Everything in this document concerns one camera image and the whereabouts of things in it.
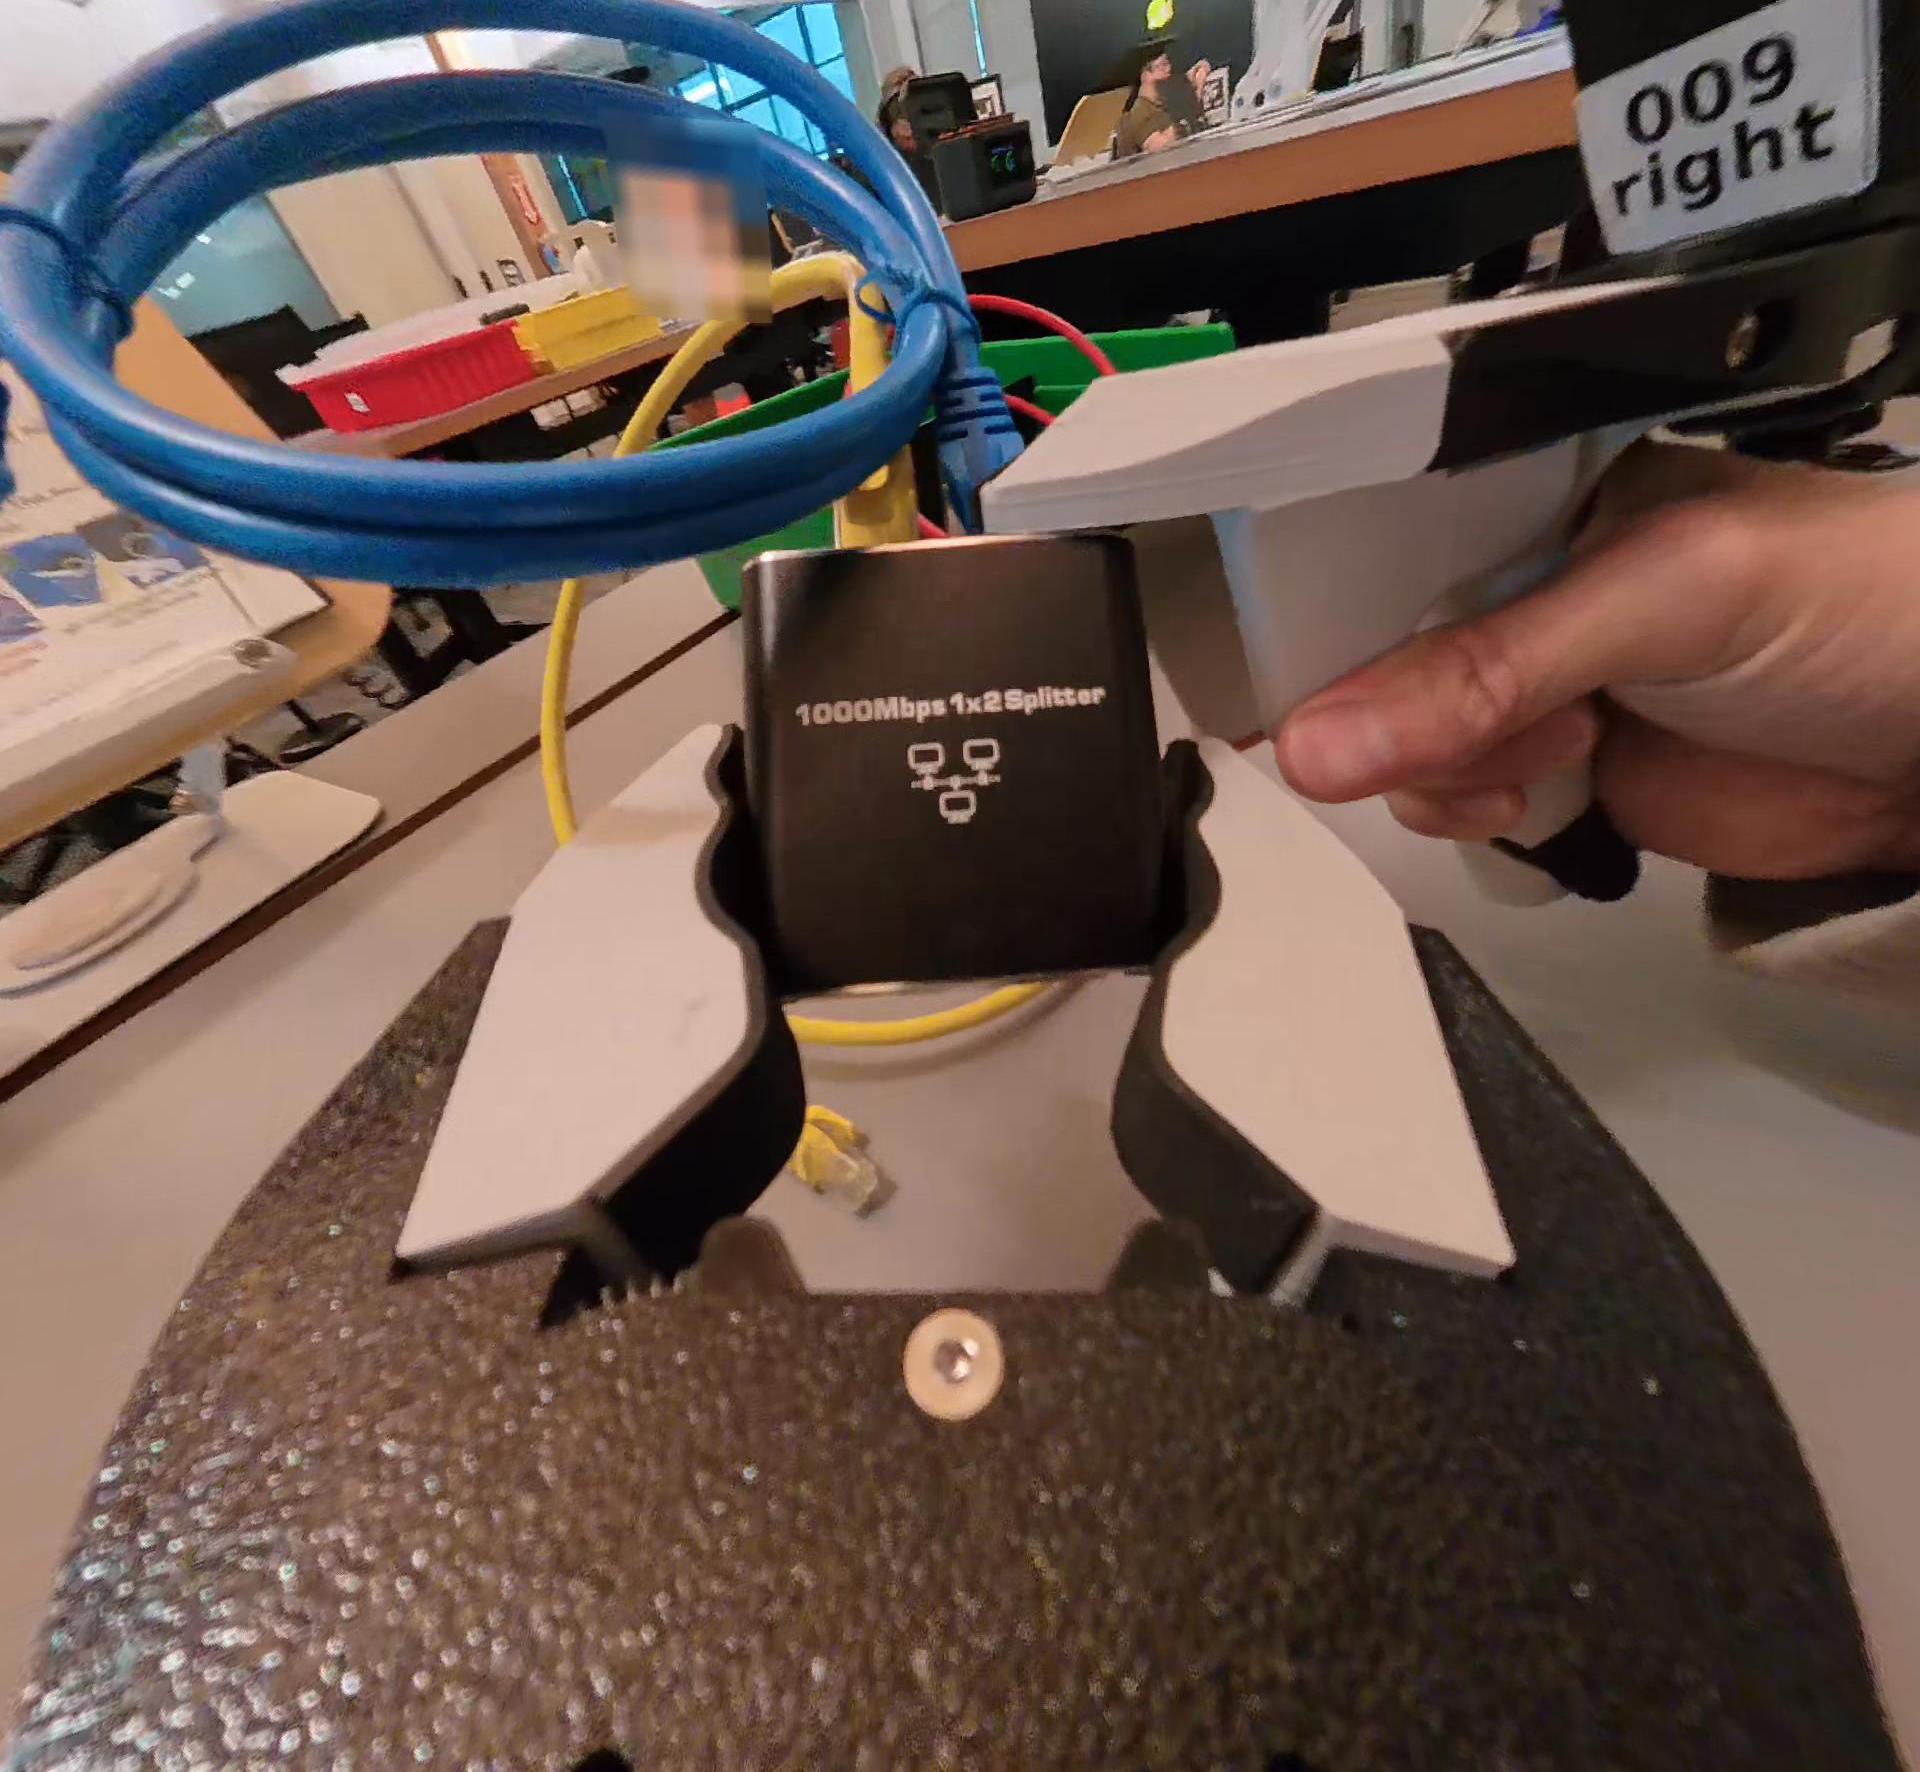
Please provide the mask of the person's right hand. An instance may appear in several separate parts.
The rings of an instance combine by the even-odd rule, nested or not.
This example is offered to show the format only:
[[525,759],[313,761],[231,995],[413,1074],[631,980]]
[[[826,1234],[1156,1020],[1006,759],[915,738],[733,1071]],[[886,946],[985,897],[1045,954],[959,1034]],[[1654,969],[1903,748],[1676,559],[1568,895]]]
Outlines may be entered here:
[[1738,880],[1915,875],[1916,471],[1643,440],[1597,500],[1545,584],[1292,710],[1285,781],[1488,840],[1585,759],[1641,852]]

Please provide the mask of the grey wood-edged table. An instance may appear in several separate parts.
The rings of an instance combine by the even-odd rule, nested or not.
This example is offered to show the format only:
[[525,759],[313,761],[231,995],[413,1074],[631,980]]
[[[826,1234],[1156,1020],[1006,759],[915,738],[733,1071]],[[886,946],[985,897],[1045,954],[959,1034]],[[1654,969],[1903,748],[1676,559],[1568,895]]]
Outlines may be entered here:
[[1182,146],[1042,181],[945,235],[967,271],[1213,227],[1575,146],[1568,28],[1310,93]]

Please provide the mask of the white clipboard stand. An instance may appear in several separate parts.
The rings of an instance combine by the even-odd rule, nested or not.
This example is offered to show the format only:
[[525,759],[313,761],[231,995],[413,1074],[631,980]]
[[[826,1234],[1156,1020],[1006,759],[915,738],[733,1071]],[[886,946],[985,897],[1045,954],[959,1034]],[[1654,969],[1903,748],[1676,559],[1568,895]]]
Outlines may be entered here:
[[227,787],[4,919],[4,1017],[94,1013],[369,832],[376,799],[292,771]]

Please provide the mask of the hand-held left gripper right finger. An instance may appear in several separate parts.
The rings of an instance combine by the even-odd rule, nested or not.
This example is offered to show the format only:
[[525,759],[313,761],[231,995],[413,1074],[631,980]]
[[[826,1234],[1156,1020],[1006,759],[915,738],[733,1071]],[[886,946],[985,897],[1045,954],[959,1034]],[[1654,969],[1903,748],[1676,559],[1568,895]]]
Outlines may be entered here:
[[1300,1305],[1335,1253],[1497,1280],[1517,1243],[1408,920],[1246,756],[1164,756],[1179,920],[1114,1089],[1117,1157],[1219,1290]]

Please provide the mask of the instruction sheet clipboard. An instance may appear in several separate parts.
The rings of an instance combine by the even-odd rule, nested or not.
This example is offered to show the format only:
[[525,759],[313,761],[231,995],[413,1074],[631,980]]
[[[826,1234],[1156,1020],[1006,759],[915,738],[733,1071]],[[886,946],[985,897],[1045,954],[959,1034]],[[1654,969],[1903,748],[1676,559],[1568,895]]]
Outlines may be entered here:
[[338,676],[390,610],[386,586],[300,580],[120,510],[4,366],[4,847]]

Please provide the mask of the green storage bin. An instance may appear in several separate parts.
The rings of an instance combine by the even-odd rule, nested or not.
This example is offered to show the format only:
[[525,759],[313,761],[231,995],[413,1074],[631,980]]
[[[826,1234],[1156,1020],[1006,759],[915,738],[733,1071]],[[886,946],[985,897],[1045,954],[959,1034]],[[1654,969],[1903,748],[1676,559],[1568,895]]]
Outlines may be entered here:
[[646,569],[777,532],[804,508],[852,496],[870,475],[889,486],[924,409],[942,494],[962,525],[978,531],[979,487],[1021,460],[1022,437],[970,303],[924,294],[875,306],[858,294],[850,310],[852,366],[839,391],[798,387],[752,405],[745,427],[721,419],[687,443],[649,438],[643,430],[662,422],[682,386],[737,332],[733,322],[700,326],[656,377],[607,471],[565,475],[597,513],[584,531],[551,537],[540,567]]

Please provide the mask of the black ethernet splitter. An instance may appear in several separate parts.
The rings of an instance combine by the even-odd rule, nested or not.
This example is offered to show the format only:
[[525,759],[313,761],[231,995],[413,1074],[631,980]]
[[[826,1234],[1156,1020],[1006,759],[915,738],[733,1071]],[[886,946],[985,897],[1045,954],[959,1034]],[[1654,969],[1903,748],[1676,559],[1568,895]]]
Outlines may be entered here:
[[745,793],[789,991],[1151,957],[1164,740],[1124,537],[765,553],[741,629]]

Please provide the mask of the red storage bin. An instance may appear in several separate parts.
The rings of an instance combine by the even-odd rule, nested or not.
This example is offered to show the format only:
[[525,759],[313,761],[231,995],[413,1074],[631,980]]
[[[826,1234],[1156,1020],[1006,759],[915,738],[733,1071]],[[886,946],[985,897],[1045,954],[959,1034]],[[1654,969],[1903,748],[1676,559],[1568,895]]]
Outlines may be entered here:
[[507,321],[353,362],[317,358],[307,367],[277,370],[277,379],[302,393],[334,435],[434,419],[536,376],[535,359]]

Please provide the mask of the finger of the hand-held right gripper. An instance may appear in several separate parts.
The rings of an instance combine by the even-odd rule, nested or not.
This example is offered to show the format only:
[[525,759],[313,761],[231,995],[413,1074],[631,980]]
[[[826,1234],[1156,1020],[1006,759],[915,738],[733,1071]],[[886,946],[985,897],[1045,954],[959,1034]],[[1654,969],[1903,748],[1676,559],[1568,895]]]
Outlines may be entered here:
[[1416,632],[1521,596],[1564,559],[1616,432],[1529,438],[1491,387],[1491,440],[1448,464],[1480,331],[1530,308],[1442,308],[1302,344],[1103,377],[979,494],[990,534],[1213,521],[1253,692],[1276,726]]

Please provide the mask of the yellow storage bin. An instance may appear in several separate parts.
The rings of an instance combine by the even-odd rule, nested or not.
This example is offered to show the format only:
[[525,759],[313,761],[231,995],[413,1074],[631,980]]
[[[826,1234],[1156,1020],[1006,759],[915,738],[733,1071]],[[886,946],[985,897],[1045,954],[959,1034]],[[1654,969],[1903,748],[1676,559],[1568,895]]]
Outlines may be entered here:
[[627,286],[581,291],[511,321],[517,343],[539,371],[587,367],[662,337],[662,321]]

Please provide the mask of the black device with display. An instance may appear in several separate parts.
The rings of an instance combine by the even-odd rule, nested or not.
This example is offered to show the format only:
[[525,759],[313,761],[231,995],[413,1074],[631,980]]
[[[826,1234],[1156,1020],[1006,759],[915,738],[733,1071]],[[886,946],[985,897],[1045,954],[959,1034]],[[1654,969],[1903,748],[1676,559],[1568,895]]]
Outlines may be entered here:
[[1037,193],[1032,134],[1022,118],[1004,115],[940,134],[929,161],[946,222],[1026,205]]

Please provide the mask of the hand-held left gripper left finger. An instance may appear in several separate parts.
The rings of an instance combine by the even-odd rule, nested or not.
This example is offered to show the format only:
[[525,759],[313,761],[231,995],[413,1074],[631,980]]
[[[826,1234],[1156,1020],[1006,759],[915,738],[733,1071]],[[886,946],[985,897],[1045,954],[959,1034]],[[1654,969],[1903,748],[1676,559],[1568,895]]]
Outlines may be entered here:
[[762,905],[742,730],[699,726],[515,903],[397,1266],[684,1273],[756,1208],[807,1115]]

